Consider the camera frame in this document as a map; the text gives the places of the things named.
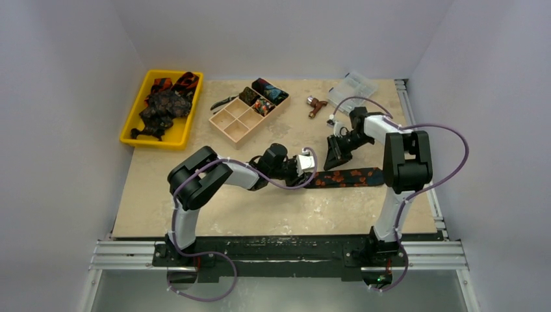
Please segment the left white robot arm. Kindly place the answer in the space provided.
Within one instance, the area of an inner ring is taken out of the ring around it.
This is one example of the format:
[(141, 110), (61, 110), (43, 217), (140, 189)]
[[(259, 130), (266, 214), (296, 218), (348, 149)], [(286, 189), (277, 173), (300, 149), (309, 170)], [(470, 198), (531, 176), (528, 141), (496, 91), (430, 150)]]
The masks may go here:
[(305, 188), (318, 169), (312, 148), (288, 156), (286, 147), (272, 144), (248, 162), (222, 157), (204, 146), (168, 174), (173, 213), (167, 232), (168, 257), (179, 266), (193, 260), (200, 209), (224, 186), (258, 191), (271, 184), (284, 190)]

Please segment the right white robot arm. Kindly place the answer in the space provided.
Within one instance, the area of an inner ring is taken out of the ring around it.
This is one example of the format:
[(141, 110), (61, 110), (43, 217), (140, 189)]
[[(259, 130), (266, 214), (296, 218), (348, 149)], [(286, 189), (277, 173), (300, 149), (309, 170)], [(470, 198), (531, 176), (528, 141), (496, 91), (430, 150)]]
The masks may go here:
[(327, 138), (325, 170), (352, 159), (352, 151), (365, 144), (383, 145), (383, 182), (387, 186), (381, 214), (359, 256), (379, 265), (400, 251), (404, 220), (415, 194), (433, 177), (429, 135), (425, 131), (402, 129), (382, 112), (354, 108), (350, 114), (351, 130), (331, 115), (327, 124), (333, 133)]

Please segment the dark orange floral tie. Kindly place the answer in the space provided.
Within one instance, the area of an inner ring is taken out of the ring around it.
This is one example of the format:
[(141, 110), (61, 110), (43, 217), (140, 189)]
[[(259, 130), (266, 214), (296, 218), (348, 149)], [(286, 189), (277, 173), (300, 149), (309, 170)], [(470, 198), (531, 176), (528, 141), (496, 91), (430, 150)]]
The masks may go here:
[(306, 189), (378, 187), (384, 185), (383, 171), (377, 167), (317, 172)]

